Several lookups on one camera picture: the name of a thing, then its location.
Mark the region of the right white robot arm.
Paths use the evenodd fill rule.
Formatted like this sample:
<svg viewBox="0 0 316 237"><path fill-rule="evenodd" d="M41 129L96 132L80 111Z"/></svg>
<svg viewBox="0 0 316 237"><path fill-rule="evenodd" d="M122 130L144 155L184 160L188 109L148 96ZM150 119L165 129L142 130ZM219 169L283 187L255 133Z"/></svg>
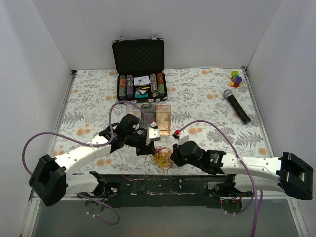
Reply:
<svg viewBox="0 0 316 237"><path fill-rule="evenodd" d="M223 184L224 192L235 196L253 189L283 192L299 200L313 198L313 168L293 153L281 157L237 158L217 150L204 150L195 142L173 145L171 160L178 166L186 164L210 175L229 175L233 179Z"/></svg>

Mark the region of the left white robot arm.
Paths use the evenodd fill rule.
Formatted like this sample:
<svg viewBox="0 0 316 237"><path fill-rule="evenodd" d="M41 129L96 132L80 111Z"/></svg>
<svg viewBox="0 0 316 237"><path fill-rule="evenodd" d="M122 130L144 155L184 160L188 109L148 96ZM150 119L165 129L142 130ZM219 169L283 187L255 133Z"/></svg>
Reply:
<svg viewBox="0 0 316 237"><path fill-rule="evenodd" d="M42 156L29 180L30 187L46 206L53 206L64 196L77 193L102 197L107 190L103 176L96 171L77 172L125 145L134 147L138 156L154 154L154 142L161 139L160 130L155 123L147 129L141 128L139 122L138 117L127 114L121 122L108 126L86 146L55 157Z"/></svg>

